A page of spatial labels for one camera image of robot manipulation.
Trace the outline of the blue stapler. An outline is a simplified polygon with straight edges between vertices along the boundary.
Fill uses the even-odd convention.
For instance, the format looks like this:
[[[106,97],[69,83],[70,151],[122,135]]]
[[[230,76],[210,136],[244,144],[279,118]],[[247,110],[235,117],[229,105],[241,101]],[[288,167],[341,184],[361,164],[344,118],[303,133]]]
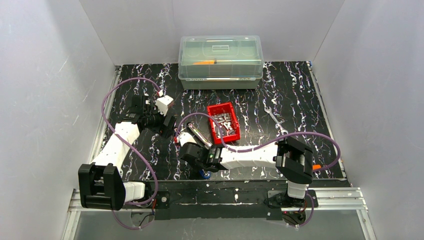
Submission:
[[[210,179],[210,177],[212,175],[212,173],[210,171],[206,171],[204,169],[201,169],[198,172],[199,172],[200,176],[205,180]]]

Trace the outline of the black silver stapler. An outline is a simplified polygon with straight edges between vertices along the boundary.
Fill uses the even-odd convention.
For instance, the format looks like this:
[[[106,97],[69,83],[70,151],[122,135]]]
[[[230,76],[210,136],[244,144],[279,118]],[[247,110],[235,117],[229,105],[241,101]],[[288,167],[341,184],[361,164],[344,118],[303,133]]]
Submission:
[[[195,127],[192,122],[188,122],[187,127],[191,131],[191,133],[204,144],[206,149],[210,149],[212,147],[212,142],[209,141],[206,136],[197,127]]]

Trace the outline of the red plastic bin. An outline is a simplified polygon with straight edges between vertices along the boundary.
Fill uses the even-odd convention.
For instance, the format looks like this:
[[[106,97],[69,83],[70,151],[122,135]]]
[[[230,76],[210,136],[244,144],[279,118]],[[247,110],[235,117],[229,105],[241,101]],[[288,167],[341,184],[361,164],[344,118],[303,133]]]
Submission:
[[[241,139],[240,124],[231,102],[209,105],[207,113],[218,123],[209,120],[214,144],[221,144],[221,137],[225,143],[233,143]]]

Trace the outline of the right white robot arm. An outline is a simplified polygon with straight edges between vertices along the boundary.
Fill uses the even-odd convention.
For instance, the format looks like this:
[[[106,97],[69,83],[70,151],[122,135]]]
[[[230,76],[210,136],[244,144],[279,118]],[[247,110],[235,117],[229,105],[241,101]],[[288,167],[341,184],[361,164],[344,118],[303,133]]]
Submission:
[[[193,140],[184,141],[179,158],[194,170],[216,173],[236,168],[273,168],[287,179],[287,196],[304,199],[313,178],[313,150],[295,138],[283,138],[265,146],[221,146],[209,148]]]

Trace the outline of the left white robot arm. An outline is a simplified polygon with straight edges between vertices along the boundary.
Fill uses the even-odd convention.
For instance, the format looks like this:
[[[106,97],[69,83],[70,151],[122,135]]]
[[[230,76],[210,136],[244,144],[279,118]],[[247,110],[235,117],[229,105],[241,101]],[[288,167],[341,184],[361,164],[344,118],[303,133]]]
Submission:
[[[151,187],[142,181],[123,182],[120,169],[141,131],[148,129],[165,139],[174,134],[176,118],[169,113],[173,103],[168,95],[154,103],[145,95],[133,96],[131,106],[119,117],[99,155],[78,169],[82,207],[118,211],[127,202],[148,199]]]

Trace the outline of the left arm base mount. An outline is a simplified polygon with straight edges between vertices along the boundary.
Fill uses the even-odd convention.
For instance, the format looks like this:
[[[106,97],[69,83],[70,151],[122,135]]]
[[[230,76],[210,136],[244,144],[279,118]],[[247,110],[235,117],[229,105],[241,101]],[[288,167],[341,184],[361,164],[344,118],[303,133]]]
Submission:
[[[155,198],[149,203],[140,204],[150,197],[150,192],[147,193],[142,199],[133,200],[132,203],[137,203],[135,206],[140,208],[150,209],[168,209],[170,207],[171,194],[169,191],[158,191]]]

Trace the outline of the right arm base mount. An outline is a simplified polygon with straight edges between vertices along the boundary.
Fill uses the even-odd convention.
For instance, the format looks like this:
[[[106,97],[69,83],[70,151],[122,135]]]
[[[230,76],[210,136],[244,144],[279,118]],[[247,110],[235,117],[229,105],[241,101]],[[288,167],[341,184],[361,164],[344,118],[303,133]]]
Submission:
[[[295,208],[302,210],[306,207],[316,208],[319,206],[318,197],[314,190],[308,190],[307,192],[311,198],[305,196],[303,199],[289,197],[286,191],[270,190],[267,192],[263,203],[269,208]]]

